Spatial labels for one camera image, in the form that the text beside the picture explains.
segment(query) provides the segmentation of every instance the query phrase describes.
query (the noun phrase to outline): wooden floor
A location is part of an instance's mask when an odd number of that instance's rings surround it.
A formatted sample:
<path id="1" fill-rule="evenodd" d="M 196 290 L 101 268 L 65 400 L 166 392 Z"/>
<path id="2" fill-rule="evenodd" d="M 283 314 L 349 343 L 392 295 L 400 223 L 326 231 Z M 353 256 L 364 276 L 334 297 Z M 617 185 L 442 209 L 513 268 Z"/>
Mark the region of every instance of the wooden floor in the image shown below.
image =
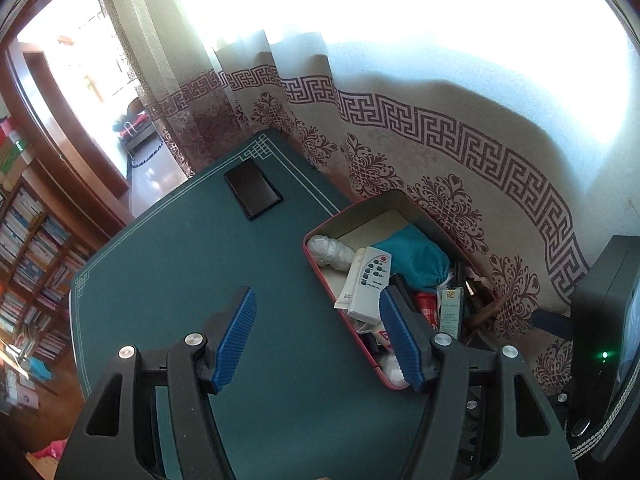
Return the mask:
<path id="1" fill-rule="evenodd" d="M 37 387 L 39 409 L 13 410 L 8 420 L 8 429 L 23 451 L 35 452 L 53 440 L 67 438 L 84 405 L 73 352 L 68 352 L 49 369 L 53 379 L 47 386 L 58 396 Z"/>

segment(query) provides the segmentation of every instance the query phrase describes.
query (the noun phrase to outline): smartphone screen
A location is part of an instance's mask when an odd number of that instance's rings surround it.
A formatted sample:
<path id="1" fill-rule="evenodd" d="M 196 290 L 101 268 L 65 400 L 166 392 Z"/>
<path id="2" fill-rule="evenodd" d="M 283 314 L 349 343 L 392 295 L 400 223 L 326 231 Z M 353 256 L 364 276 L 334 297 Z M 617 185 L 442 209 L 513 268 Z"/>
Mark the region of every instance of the smartphone screen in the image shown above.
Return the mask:
<path id="1" fill-rule="evenodd" d="M 225 180 L 249 220 L 282 202 L 282 195 L 268 181 L 252 158 L 227 171 Z"/>

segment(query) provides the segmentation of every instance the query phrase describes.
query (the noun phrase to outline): remote control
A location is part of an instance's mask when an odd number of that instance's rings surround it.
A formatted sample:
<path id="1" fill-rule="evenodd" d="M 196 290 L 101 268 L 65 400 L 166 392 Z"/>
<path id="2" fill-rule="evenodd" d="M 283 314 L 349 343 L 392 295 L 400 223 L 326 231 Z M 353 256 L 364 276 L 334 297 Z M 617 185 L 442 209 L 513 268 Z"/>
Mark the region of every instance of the remote control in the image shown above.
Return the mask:
<path id="1" fill-rule="evenodd" d="M 365 323 L 380 322 L 380 292 L 389 284 L 391 254 L 367 247 L 356 280 L 348 316 Z"/>

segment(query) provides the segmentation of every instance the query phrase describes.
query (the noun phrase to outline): sheer curtain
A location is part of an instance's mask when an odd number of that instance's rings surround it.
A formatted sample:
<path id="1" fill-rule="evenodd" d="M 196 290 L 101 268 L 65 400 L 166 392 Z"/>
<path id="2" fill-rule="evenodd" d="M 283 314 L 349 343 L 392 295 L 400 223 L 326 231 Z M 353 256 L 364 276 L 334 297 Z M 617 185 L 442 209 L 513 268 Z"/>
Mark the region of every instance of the sheer curtain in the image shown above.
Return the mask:
<path id="1" fill-rule="evenodd" d="M 354 200 L 404 189 L 510 294 L 496 338 L 568 380 L 530 313 L 640 234 L 639 59 L 604 0 L 103 5 L 187 174 L 274 127 Z"/>

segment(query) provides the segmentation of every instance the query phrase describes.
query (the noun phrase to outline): computer monitor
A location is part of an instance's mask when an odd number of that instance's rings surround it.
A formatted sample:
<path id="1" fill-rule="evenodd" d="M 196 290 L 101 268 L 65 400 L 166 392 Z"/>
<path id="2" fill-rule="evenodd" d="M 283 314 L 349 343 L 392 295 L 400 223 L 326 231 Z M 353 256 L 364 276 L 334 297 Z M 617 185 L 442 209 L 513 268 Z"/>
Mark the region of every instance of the computer monitor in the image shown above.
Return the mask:
<path id="1" fill-rule="evenodd" d="M 640 404 L 640 237 L 614 236 L 575 287 L 572 398 L 574 458 L 602 462 Z"/>

